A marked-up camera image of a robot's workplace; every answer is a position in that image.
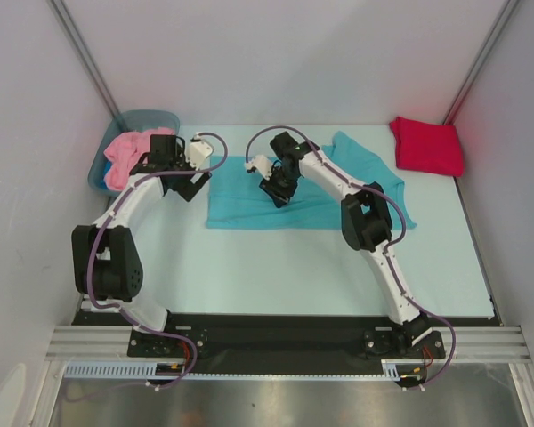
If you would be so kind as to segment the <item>teal t-shirt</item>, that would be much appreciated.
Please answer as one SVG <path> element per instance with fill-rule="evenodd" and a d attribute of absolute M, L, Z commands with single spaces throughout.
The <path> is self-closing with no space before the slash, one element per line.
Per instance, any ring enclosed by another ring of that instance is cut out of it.
<path fill-rule="evenodd" d="M 341 131 L 322 150 L 352 177 L 366 183 L 377 182 L 401 209 L 407 228 L 417 226 L 405 206 L 405 182 L 380 156 Z M 260 189 L 262 176 L 247 173 L 244 162 L 243 156 L 230 156 L 212 177 L 206 221 L 209 229 L 341 229 L 340 205 L 314 182 L 301 179 L 291 202 L 277 208 Z"/>

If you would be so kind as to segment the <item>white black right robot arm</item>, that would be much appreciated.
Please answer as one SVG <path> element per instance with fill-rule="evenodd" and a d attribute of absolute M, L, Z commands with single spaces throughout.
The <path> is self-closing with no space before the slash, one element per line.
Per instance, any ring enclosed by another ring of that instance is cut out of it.
<path fill-rule="evenodd" d="M 406 285 L 393 251 L 399 242 L 392 237 L 389 208 L 395 206 L 393 201 L 378 183 L 353 178 L 309 140 L 299 143 L 284 132 L 275 136 L 270 146 L 276 159 L 247 157 L 246 171 L 262 176 L 260 189 L 277 208 L 290 203 L 301 178 L 317 184 L 340 205 L 344 241 L 366 258 L 382 288 L 392 322 L 393 348 L 403 357 L 415 356 L 424 348 L 432 328 Z"/>

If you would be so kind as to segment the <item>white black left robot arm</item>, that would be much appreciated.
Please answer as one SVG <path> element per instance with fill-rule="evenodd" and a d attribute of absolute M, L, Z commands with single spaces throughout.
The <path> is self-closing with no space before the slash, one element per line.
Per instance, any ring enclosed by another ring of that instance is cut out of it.
<path fill-rule="evenodd" d="M 157 354 L 173 353 L 178 333 L 166 326 L 167 310 L 148 290 L 134 237 L 143 220 L 171 191 L 190 202 L 211 178 L 204 169 L 214 152 L 205 139 L 172 134 L 150 136 L 149 151 L 129 173 L 125 189 L 90 225 L 71 234 L 76 289 L 97 310 L 115 309 L 138 328 L 150 329 L 148 345 Z"/>

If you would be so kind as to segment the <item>pink t-shirt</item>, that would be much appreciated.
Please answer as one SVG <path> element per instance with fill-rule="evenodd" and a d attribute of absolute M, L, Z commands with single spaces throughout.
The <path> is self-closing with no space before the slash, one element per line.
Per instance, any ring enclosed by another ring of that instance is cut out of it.
<path fill-rule="evenodd" d="M 129 173 L 144 153 L 150 151 L 152 130 L 121 133 L 104 150 L 104 156 L 111 163 L 104 176 L 108 189 L 121 191 L 125 188 Z"/>

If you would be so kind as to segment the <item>grey-blue plastic basket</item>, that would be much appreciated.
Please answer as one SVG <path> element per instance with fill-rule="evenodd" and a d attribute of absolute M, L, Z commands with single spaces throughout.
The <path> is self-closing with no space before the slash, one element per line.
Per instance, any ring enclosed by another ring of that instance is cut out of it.
<path fill-rule="evenodd" d="M 104 181 L 103 169 L 109 162 L 104 156 L 104 150 L 123 132 L 143 132 L 158 127 L 170 128 L 178 133 L 180 119 L 172 112 L 157 109 L 128 110 L 114 118 L 107 127 L 94 156 L 87 176 L 89 186 L 105 197 L 116 198 L 119 192 L 108 189 Z"/>

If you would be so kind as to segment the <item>blue t-shirt in basket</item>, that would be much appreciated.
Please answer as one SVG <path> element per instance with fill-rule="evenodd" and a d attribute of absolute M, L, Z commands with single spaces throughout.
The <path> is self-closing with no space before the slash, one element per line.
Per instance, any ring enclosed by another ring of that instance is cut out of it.
<path fill-rule="evenodd" d="M 111 162 L 107 162 L 104 166 L 104 169 L 103 169 L 103 175 L 106 176 L 107 173 L 109 172 L 109 170 L 111 169 L 112 167 L 112 163 Z"/>

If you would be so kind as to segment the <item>folded red t-shirt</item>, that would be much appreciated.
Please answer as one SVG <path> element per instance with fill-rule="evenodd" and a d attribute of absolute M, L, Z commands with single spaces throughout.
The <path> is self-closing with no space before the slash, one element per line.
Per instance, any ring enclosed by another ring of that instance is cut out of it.
<path fill-rule="evenodd" d="M 454 125 L 434 125 L 404 117 L 389 123 L 395 162 L 402 170 L 460 177 L 464 158 Z"/>

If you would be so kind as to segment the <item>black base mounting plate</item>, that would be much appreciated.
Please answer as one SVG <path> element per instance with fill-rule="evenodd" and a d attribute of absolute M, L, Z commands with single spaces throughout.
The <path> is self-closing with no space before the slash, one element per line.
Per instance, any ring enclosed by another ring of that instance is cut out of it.
<path fill-rule="evenodd" d="M 322 352 L 347 350 L 366 359 L 403 357 L 414 359 L 427 346 L 436 357 L 449 351 L 443 344 L 435 349 L 437 339 L 421 338 L 413 344 L 409 337 L 424 332 L 429 326 L 455 330 L 470 327 L 498 327 L 493 318 L 423 318 L 414 326 L 397 326 L 386 316 L 274 316 L 169 314 L 164 331 L 180 334 L 200 348 L 204 358 L 224 350 L 272 350 Z"/>

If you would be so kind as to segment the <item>aluminium front rail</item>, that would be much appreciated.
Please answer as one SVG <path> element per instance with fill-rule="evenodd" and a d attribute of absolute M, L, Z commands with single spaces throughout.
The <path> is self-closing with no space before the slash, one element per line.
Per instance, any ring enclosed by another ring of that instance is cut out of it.
<path fill-rule="evenodd" d="M 47 360 L 123 361 L 130 342 L 129 326 L 58 326 L 46 351 Z M 456 363 L 531 362 L 518 326 L 457 327 Z"/>

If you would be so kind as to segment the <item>left aluminium corner post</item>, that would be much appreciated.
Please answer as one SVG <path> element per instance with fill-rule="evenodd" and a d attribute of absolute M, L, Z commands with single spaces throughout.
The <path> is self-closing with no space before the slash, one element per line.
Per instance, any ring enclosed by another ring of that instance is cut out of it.
<path fill-rule="evenodd" d="M 67 3 L 62 0 L 47 0 L 46 3 L 53 12 L 75 55 L 84 67 L 85 73 L 100 96 L 104 107 L 111 117 L 117 117 L 120 114 L 120 109 Z"/>

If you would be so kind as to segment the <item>aluminium corner post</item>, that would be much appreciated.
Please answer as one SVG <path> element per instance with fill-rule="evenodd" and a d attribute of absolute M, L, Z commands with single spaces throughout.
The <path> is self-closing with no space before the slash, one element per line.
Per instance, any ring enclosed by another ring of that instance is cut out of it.
<path fill-rule="evenodd" d="M 514 15 L 519 11 L 522 4 L 522 0 L 506 0 L 503 2 L 497 17 L 491 25 L 479 51 L 474 57 L 473 63 L 465 75 L 464 81 L 459 86 L 457 94 L 453 98 L 453 101 L 449 105 L 449 109 L 443 117 L 441 122 L 443 125 L 453 125 L 455 123 L 468 95 L 473 90 L 476 81 L 488 64 L 492 53 L 497 48 L 507 27 L 512 22 Z"/>
<path fill-rule="evenodd" d="M 84 67 L 85 73 L 100 96 L 104 107 L 111 117 L 117 117 L 120 114 L 120 109 L 67 3 L 62 0 L 47 0 L 46 3 L 53 12 L 75 55 Z"/>

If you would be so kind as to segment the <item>right aluminium corner post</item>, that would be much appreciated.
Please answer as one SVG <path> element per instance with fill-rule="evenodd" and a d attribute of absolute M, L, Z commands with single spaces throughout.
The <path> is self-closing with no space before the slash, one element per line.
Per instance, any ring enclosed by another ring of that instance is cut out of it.
<path fill-rule="evenodd" d="M 473 90 L 476 81 L 488 64 L 492 53 L 497 48 L 507 27 L 512 22 L 514 15 L 519 11 L 522 4 L 522 0 L 506 0 L 503 2 L 497 17 L 491 25 L 479 51 L 474 57 L 473 63 L 465 75 L 464 81 L 459 86 L 457 94 L 453 98 L 453 101 L 449 105 L 449 109 L 443 117 L 441 122 L 443 125 L 453 125 L 455 123 L 468 95 Z"/>

